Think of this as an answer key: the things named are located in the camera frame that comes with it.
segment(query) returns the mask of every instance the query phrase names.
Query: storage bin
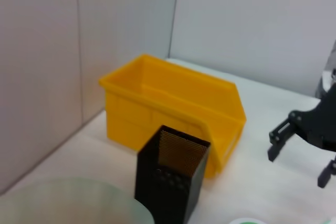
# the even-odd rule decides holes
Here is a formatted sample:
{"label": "storage bin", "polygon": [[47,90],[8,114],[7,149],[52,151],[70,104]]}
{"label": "storage bin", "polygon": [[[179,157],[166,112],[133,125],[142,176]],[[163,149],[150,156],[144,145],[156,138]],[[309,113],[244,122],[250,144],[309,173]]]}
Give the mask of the storage bin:
{"label": "storage bin", "polygon": [[246,117],[235,84],[142,55],[102,77],[108,138],[139,151],[166,125],[211,142],[205,176],[220,172]]}

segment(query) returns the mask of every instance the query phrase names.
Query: white table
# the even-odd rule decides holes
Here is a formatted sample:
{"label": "white table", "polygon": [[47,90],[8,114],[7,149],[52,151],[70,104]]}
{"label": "white table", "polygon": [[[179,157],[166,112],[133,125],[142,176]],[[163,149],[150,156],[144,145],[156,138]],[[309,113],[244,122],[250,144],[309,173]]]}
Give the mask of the white table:
{"label": "white table", "polygon": [[[227,224],[253,217],[268,224],[320,224],[336,215],[336,177],[325,189],[317,177],[331,152],[293,137],[274,163],[268,161],[268,132],[293,109],[309,110],[319,100],[179,60],[183,65],[236,83],[247,116],[241,140],[226,169],[205,180],[190,224]],[[85,177],[111,183],[133,195],[136,154],[106,137],[99,114],[12,190],[56,177]]]}

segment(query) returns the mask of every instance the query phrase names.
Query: table surface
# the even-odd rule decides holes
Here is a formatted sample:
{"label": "table surface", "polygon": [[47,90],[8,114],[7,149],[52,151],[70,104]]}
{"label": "table surface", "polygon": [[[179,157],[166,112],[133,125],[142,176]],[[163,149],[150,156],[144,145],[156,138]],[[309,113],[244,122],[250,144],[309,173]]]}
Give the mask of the table surface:
{"label": "table surface", "polygon": [[[318,99],[200,67],[168,61],[236,83],[247,123],[224,171],[205,179],[189,224],[227,224],[251,217],[267,224],[320,224],[336,215],[336,177],[325,189],[317,177],[334,154],[293,137],[274,163],[268,161],[268,132],[291,110],[310,110]],[[12,190],[59,177],[108,182],[133,195],[136,153],[106,137],[102,112]]]}

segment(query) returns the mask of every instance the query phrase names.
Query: glass bowl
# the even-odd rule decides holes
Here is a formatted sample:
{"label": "glass bowl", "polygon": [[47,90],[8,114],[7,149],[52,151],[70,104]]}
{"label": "glass bowl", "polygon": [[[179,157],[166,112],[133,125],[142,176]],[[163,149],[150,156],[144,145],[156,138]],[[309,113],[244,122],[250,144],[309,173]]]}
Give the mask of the glass bowl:
{"label": "glass bowl", "polygon": [[59,179],[0,197],[1,224],[154,224],[150,212],[117,188]]}

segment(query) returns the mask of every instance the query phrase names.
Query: clear glass dish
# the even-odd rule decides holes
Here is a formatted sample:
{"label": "clear glass dish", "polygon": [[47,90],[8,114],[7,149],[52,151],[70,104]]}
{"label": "clear glass dish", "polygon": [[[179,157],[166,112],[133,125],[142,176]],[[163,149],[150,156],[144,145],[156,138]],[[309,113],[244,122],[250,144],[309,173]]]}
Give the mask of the clear glass dish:
{"label": "clear glass dish", "polygon": [[150,212],[117,188],[59,179],[0,197],[1,224],[154,224]]}

